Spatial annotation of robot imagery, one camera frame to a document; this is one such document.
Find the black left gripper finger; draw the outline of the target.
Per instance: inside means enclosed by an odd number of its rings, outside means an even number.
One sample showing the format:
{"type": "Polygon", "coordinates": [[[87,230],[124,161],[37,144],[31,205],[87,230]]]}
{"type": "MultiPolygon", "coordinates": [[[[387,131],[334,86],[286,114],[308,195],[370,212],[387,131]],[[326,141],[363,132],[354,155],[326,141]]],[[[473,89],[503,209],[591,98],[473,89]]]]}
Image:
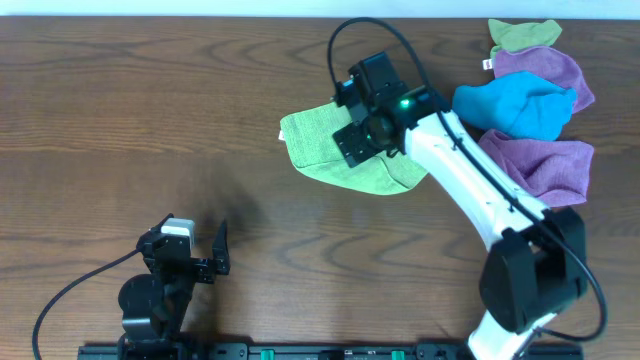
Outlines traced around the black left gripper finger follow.
{"type": "Polygon", "coordinates": [[[212,259],[215,264],[217,275],[228,275],[230,273],[230,256],[227,242],[227,221],[224,220],[216,233],[212,244],[212,259]]]}
{"type": "Polygon", "coordinates": [[[171,218],[174,217],[173,213],[167,214],[158,224],[154,225],[149,229],[151,233],[160,233],[162,226],[171,218]]]}

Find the light green cloth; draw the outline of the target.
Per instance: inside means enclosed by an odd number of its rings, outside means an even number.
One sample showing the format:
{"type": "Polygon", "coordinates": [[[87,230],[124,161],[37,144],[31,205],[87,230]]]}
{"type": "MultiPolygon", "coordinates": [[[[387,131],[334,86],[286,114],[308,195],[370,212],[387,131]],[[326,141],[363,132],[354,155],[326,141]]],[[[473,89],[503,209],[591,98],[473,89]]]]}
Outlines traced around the light green cloth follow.
{"type": "Polygon", "coordinates": [[[380,154],[349,167],[332,135],[350,123],[347,109],[333,103],[283,117],[280,139],[294,168],[311,179],[373,195],[407,192],[427,175],[402,154],[380,154]]]}

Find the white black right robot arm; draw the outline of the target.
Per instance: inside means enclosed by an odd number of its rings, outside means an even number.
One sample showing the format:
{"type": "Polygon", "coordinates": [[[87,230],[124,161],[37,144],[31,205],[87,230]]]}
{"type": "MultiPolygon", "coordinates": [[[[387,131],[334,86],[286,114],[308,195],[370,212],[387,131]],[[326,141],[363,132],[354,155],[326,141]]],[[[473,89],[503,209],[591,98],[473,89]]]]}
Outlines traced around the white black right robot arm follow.
{"type": "Polygon", "coordinates": [[[467,345],[477,359],[517,359],[587,288],[585,226],[519,187],[477,145],[437,93],[387,82],[337,83],[352,121],[333,138],[350,167],[406,155],[446,190],[488,251],[479,291],[486,308],[467,345]]]}

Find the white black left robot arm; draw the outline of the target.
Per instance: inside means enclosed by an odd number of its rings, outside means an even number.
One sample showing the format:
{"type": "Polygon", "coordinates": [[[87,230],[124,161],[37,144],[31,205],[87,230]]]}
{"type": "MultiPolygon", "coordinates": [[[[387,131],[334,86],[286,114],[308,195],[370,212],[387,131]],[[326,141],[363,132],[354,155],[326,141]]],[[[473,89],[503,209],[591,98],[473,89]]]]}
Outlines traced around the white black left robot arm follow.
{"type": "Polygon", "coordinates": [[[136,249],[149,272],[128,280],[118,303],[123,312],[119,359],[206,359],[208,349],[181,331],[195,285],[212,284],[230,272],[227,223],[211,256],[194,258],[195,223],[167,215],[140,236],[136,249]]]}

